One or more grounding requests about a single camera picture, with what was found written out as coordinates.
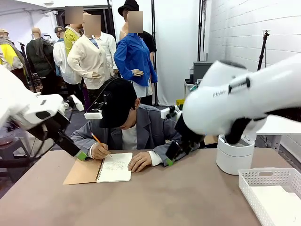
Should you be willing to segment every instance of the white brick wall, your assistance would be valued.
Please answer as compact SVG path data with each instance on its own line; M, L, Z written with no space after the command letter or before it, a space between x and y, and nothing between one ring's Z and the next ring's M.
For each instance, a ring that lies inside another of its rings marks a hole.
M209 61L225 59L257 70L262 30L270 36L262 68L301 53L301 0L212 0ZM301 160L301 137L281 144Z

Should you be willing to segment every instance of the perforated basket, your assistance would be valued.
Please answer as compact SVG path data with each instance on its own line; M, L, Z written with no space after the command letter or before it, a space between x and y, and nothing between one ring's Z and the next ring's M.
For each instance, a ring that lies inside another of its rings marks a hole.
M252 191L252 186L282 186L301 199L301 174L294 168L254 168L238 171L239 188L262 226L274 226L270 216Z

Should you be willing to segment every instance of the spiral binding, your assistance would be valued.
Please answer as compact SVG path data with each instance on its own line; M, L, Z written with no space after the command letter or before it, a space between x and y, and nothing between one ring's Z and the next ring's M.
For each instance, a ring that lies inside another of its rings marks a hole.
M96 179L95 179L96 181L98 181L98 180L99 180L100 174L101 174L101 172L102 172L102 169L103 169L104 160L105 160L105 158L102 160L102 163L100 164L100 167L99 167L99 170L98 170L98 173L97 173Z

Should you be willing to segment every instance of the orange pencil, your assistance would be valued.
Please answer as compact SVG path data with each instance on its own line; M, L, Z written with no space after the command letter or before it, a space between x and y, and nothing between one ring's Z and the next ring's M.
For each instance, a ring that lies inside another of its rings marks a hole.
M93 138L94 138L101 146L103 146L103 144L97 139L97 137L96 137L93 133L91 133L91 135L93 136Z

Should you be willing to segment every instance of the gray blazer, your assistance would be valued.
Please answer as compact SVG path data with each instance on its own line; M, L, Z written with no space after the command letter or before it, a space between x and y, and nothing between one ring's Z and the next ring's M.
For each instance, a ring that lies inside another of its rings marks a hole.
M176 122L171 119L161 119L160 110L148 105L140 105L137 109L137 149L150 149L158 153L164 166L168 157L165 155L170 144L165 140L180 140L181 135L174 129ZM96 142L91 133L108 145L109 150L122 150L122 131L119 128L100 128L99 120L90 120L82 128L72 133L70 138L83 152L88 153Z

